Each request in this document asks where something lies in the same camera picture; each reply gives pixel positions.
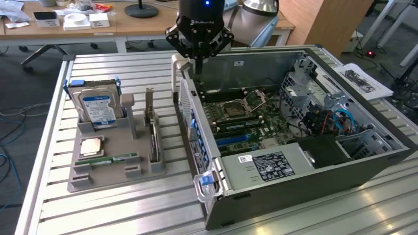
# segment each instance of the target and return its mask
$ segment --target instruction manual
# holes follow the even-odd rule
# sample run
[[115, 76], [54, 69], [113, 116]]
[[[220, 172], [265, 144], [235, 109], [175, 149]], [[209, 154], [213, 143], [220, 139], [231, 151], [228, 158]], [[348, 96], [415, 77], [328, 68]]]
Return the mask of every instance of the instruction manual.
[[[334, 70], [346, 79], [366, 100], [371, 101], [392, 95], [392, 91], [379, 83], [356, 64], [346, 64], [344, 66], [335, 67]], [[324, 72], [320, 71], [318, 73], [318, 79], [324, 83], [331, 93], [334, 93], [335, 89], [340, 89]]]

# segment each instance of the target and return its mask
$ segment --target office chair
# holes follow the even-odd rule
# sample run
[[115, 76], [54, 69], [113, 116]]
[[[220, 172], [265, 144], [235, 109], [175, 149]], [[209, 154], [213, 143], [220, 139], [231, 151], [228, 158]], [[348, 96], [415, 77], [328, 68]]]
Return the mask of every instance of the office chair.
[[[91, 48], [97, 49], [99, 46], [96, 43], [91, 43], [89, 44]], [[50, 45], [44, 45], [20, 64], [22, 66], [22, 70], [28, 73], [33, 72], [33, 68], [28, 67], [26, 64], [34, 60], [42, 53], [45, 53], [49, 49], [54, 49], [57, 50], [62, 55], [66, 55], [66, 52], [62, 50], [62, 48], [60, 48], [58, 45], [56, 44], [50, 44]], [[18, 50], [22, 52], [28, 51], [28, 48], [24, 46], [18, 46]]]

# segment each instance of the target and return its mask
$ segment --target white table leg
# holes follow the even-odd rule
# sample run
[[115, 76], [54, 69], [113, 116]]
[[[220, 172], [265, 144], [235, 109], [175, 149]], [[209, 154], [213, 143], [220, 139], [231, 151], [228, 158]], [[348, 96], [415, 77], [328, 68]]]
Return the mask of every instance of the white table leg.
[[378, 27], [379, 27], [379, 25], [380, 25], [386, 15], [387, 15], [388, 11], [390, 11], [390, 9], [392, 8], [394, 4], [395, 4], [395, 0], [388, 0], [388, 3], [386, 4], [386, 7], [384, 7], [383, 11], [380, 12], [376, 20], [372, 23], [372, 26], [370, 27], [370, 29], [368, 29], [368, 31], [366, 33], [366, 36], [363, 37], [363, 39], [360, 41], [362, 46], [364, 46], [366, 43], [368, 42], [368, 39], [371, 38], [371, 35], [376, 31], [376, 29], [378, 29]]
[[382, 38], [382, 40], [379, 41], [378, 46], [379, 47], [384, 47], [384, 44], [387, 42], [387, 40], [390, 39], [390, 37], [392, 36], [395, 30], [398, 29], [399, 25], [402, 24], [406, 16], [408, 15], [411, 9], [415, 8], [414, 6], [408, 6], [404, 11], [402, 12], [402, 14], [399, 15], [396, 21], [392, 23], [392, 26], [390, 27], [390, 30], [387, 31], [384, 37]]
[[288, 35], [290, 35], [291, 30], [290, 29], [288, 30], [280, 30], [279, 32], [280, 33], [276, 34], [279, 37], [276, 39], [275, 45], [276, 46], [284, 46], [287, 43], [287, 39], [288, 39]]
[[411, 63], [411, 60], [414, 59], [414, 57], [416, 56], [418, 54], [418, 44], [416, 46], [414, 47], [414, 49], [411, 50], [411, 52], [407, 54], [407, 56], [404, 57], [404, 59], [402, 60], [400, 62], [400, 66], [402, 67], [406, 67], [410, 63]]
[[127, 53], [125, 50], [125, 37], [115, 37], [115, 43], [116, 43], [116, 48], [117, 48], [117, 53]]

